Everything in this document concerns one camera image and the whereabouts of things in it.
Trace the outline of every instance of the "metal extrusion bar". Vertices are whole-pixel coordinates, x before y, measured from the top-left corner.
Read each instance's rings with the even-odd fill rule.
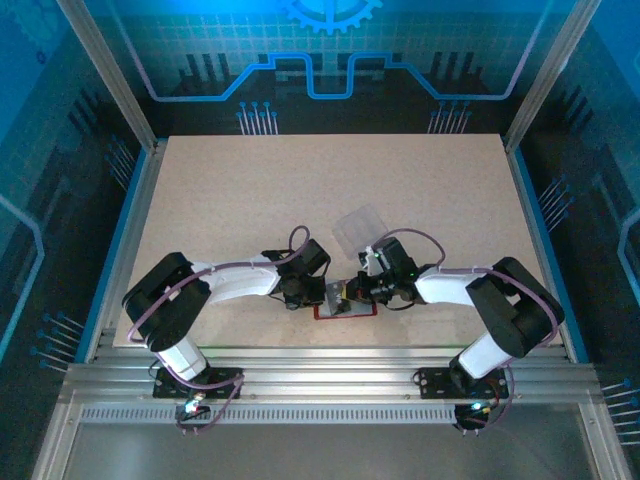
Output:
[[[520,144],[556,79],[562,73],[580,38],[589,26],[589,22],[601,1],[578,0],[576,2],[505,135],[507,152],[513,152]]]
[[[57,1],[142,148],[153,152],[157,139],[87,6],[82,0]]]
[[[81,404],[73,402],[56,405],[31,480],[62,480],[82,409]]]
[[[468,399],[421,400],[412,377],[420,367],[446,367],[456,348],[414,349],[205,349],[210,364],[244,369],[238,405],[471,403]],[[575,404],[602,393],[591,365],[569,362],[550,347],[513,364],[516,403]],[[100,346],[89,365],[71,365],[60,401],[133,402],[151,399],[153,357],[145,349]]]

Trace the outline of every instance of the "aluminum frame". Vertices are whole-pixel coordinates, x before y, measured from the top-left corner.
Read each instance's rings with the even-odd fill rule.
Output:
[[[95,22],[81,0],[58,0],[72,28],[83,43],[98,72],[114,95],[125,118],[141,144],[153,152],[156,139],[135,97],[119,70]],[[600,0],[579,0],[558,35],[531,91],[518,111],[507,135],[507,150],[513,153],[519,140],[535,117],[550,86],[561,71],[589,23]],[[133,258],[146,218],[161,154],[155,168],[142,172],[140,191],[136,192],[131,218],[127,223],[116,256],[112,277],[105,292],[91,342],[90,363],[72,365],[54,410],[33,477],[58,479],[64,472],[72,451],[83,411],[91,405],[158,405],[170,401],[151,400],[152,379],[147,368],[152,358],[141,349],[114,349],[113,331],[102,330],[113,324],[124,292]],[[549,265],[541,254],[531,205],[521,190],[517,167],[514,172],[520,198],[529,222],[534,244],[546,280],[553,286]],[[579,404],[585,436],[601,478],[632,478],[615,429],[608,415],[594,369],[588,364],[572,363],[575,348],[566,327],[562,335],[567,347],[550,347],[532,352],[514,363],[515,403]],[[445,366],[459,348],[213,348],[204,349],[212,365],[241,366],[246,372],[246,386],[239,406],[280,405],[386,405],[401,408],[409,404],[443,405],[451,402],[423,401],[411,383],[412,372],[423,366]]]

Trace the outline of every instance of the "cable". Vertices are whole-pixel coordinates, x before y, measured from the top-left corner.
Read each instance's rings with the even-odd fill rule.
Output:
[[[188,422],[189,420],[195,420],[198,417],[201,417],[202,415],[204,415],[207,412],[210,412],[211,409],[209,407],[207,407],[206,409],[203,408],[201,411],[194,413],[193,415],[185,415],[183,418],[180,419],[181,422]]]
[[[231,392],[231,395],[229,395],[229,398],[224,403],[222,408],[218,411],[218,413],[216,413],[213,419],[209,423],[207,423],[204,427],[200,427],[200,428],[194,427],[193,429],[194,435],[199,435],[201,432],[204,432],[206,430],[209,430],[210,428],[213,428],[218,423],[218,421],[220,421],[224,413],[227,411],[227,408],[231,404],[231,400],[235,398],[235,396],[240,391],[240,388],[242,388],[242,385],[244,385],[244,375],[239,375],[238,378],[239,380],[238,380],[238,383],[236,384],[236,387],[233,389],[233,391]],[[182,423],[182,420],[178,419],[176,421],[176,426],[182,430],[183,435],[187,434],[187,429],[185,428],[185,425]]]
[[[389,307],[387,304],[383,303],[387,310],[391,310],[392,312],[402,312],[403,310],[409,310],[411,307],[415,305],[415,302],[408,303],[403,305],[402,307]]]
[[[401,233],[401,232],[407,232],[407,233],[415,233],[417,235],[421,235],[424,238],[426,238],[427,240],[429,240],[431,243],[433,243],[436,247],[438,247],[438,250],[440,250],[440,259],[436,262],[436,267],[439,267],[440,265],[442,265],[442,262],[444,262],[444,259],[447,258],[447,254],[444,251],[444,247],[440,244],[440,242],[438,242],[435,238],[433,238],[431,235],[429,235],[428,233],[422,232],[420,230],[416,230],[414,228],[396,228],[395,230],[391,230],[387,233],[385,233],[382,237],[380,237],[378,240],[376,240],[374,242],[374,244],[372,245],[372,247],[375,247],[376,245],[378,245],[382,240],[384,240],[385,238],[393,235],[394,233]]]
[[[153,363],[152,363],[151,365],[149,365],[149,368],[147,368],[147,374],[149,374],[149,376],[150,376],[151,378],[153,378],[154,380],[157,378],[157,375],[158,375],[158,374],[156,373],[156,375],[155,375],[155,376],[154,376],[154,375],[151,375],[151,370],[152,370],[152,369],[153,369],[153,367],[155,367],[158,363],[160,363],[160,359],[159,359],[159,358],[156,358],[156,359],[153,361]]]
[[[305,225],[298,225],[296,228],[294,228],[291,231],[291,234],[289,235],[289,245],[292,245],[293,238],[295,237],[295,234],[299,230],[304,230],[304,232],[306,233],[306,237],[305,237],[304,241],[302,242],[302,245],[300,245],[300,247],[298,247],[298,249],[295,250],[291,255],[288,255],[287,257],[285,257],[285,258],[283,258],[281,260],[276,260],[275,262],[229,262],[229,263],[223,263],[221,265],[216,265],[216,266],[214,266],[212,268],[206,268],[206,269],[201,270],[199,272],[195,272],[194,274],[189,275],[187,278],[184,278],[184,279],[180,280],[173,287],[171,287],[164,294],[162,294],[162,296],[160,296],[160,298],[158,298],[158,300],[156,300],[153,303],[153,305],[151,305],[151,307],[149,307],[140,316],[140,318],[135,321],[133,326],[127,332],[127,340],[129,340],[132,343],[138,343],[138,344],[146,343],[146,340],[147,340],[146,338],[145,339],[133,338],[133,336],[136,334],[136,332],[138,332],[140,327],[149,319],[149,317],[151,315],[153,315],[155,313],[156,310],[158,310],[160,305],[162,305],[164,302],[167,301],[167,299],[169,297],[171,297],[171,295],[173,295],[175,292],[180,290],[185,285],[193,282],[194,280],[197,280],[200,277],[203,277],[205,275],[209,275],[210,273],[217,272],[217,271],[220,271],[220,270],[226,270],[227,268],[237,268],[237,267],[250,267],[250,268],[254,268],[254,267],[277,267],[279,265],[283,265],[283,264],[285,264],[287,262],[290,262],[294,258],[300,256],[302,254],[302,252],[304,251],[304,249],[307,248],[307,245],[309,244],[309,240],[311,238],[311,232],[309,231],[309,228],[306,227]]]
[[[504,418],[507,411],[509,411],[509,409],[511,408],[511,405],[513,404],[513,399],[516,395],[515,394],[516,381],[515,381],[515,378],[513,377],[513,370],[511,370],[511,366],[506,365],[505,370],[509,373],[509,396],[507,397],[507,402],[505,403],[504,408],[498,414],[498,416],[494,421],[492,421],[491,423],[485,422],[485,429],[501,421]]]
[[[544,311],[544,313],[549,317],[549,322],[551,323],[551,332],[542,341],[536,346],[538,347],[546,347],[551,343],[551,341],[558,334],[558,319],[556,318],[555,313],[551,310],[551,307],[545,302],[539,295],[537,295],[533,290],[529,287],[524,286],[515,278],[511,278],[509,275],[505,275],[501,272],[496,272],[491,268],[484,267],[474,267],[474,268],[439,268],[439,271],[442,273],[447,273],[451,275],[468,275],[470,273],[486,273],[488,275],[493,275],[494,277],[498,277],[503,282],[509,283],[520,290],[522,293],[527,295],[531,300],[536,302],[540,308]]]
[[[498,406],[500,406],[500,391],[499,391],[498,387],[496,386],[495,382],[492,382],[492,381],[489,381],[489,380],[487,380],[486,382],[493,389],[493,393],[496,394],[496,406],[493,407],[493,408],[497,408]]]
[[[277,300],[277,301],[279,301],[279,302],[282,302],[282,303],[284,303],[285,305],[287,304],[287,302],[285,302],[285,301],[284,301],[284,300],[282,300],[281,298],[278,298],[278,297],[274,296],[272,293],[270,293],[269,295],[267,295],[267,297],[269,297],[269,298],[273,298],[274,300]]]
[[[329,271],[329,265],[331,265],[331,257],[329,257],[327,263],[324,264],[324,270],[322,271],[321,275],[318,275],[318,278],[323,278],[327,274],[327,272]]]

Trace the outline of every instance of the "glass panel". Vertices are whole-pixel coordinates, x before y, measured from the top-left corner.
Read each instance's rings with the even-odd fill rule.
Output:
[[[0,44],[0,465],[29,478],[140,147],[54,1],[0,1]]]
[[[572,4],[89,2],[159,135],[505,132]]]
[[[521,146],[589,357],[603,383],[631,377],[634,388],[640,383],[639,22],[636,2],[602,2]],[[545,195],[551,184],[557,188]]]

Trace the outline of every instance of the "red object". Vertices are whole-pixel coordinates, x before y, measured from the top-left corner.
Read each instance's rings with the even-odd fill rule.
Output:
[[[316,320],[331,320],[334,318],[355,318],[355,317],[375,317],[378,314],[378,307],[376,307],[376,304],[374,303],[372,305],[372,309],[371,309],[371,313],[360,313],[360,314],[355,314],[355,315],[345,315],[345,314],[339,314],[339,315],[334,315],[333,317],[321,317],[319,312],[318,312],[318,305],[314,305],[313,306],[313,318],[315,318]]]

